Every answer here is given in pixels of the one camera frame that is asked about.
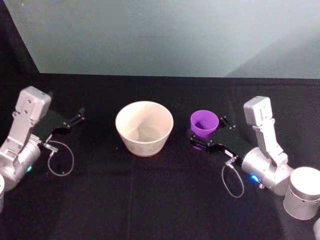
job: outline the gray wall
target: gray wall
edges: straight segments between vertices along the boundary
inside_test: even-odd
[[[318,0],[4,2],[41,73],[320,78]]]

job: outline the table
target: table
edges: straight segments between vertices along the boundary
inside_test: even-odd
[[[221,181],[228,158],[190,146],[191,114],[208,109],[227,116],[241,136],[257,144],[243,104],[270,97],[277,141],[293,168],[320,169],[320,81],[312,79],[184,78],[28,74],[0,76],[0,139],[12,124],[18,94],[27,86],[53,91],[51,109],[87,120],[55,136],[75,156],[71,175],[49,173],[44,151],[16,188],[5,194],[1,239],[41,240],[313,240],[313,223],[290,217],[283,197],[258,189],[240,170],[245,193],[232,198]],[[132,155],[115,128],[118,111],[148,100],[167,107],[174,127],[163,150]],[[69,159],[60,159],[70,164]],[[229,173],[230,187],[239,183]]]

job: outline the white bowl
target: white bowl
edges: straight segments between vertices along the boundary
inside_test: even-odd
[[[174,126],[168,109],[152,101],[133,102],[120,110],[115,127],[134,155],[150,157],[163,148]]]

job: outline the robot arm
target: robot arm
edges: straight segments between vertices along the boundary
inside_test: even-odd
[[[288,156],[276,140],[270,99],[258,96],[245,103],[243,108],[247,123],[256,131],[259,147],[243,140],[225,117],[220,118],[218,129],[208,140],[188,130],[191,144],[205,148],[210,154],[222,152],[235,158],[235,163],[261,189],[267,187],[275,194],[284,196],[293,169],[288,166]]]
[[[251,125],[256,134],[259,149],[270,159],[275,167],[288,163],[288,156],[279,146],[275,133],[270,98],[256,96],[243,106],[246,123]]]
[[[51,97],[29,86],[18,97],[8,137],[0,147],[0,211],[4,191],[12,190],[41,154],[42,147],[58,151],[47,139],[58,130],[69,130],[82,122],[85,109],[67,120],[49,110]]]

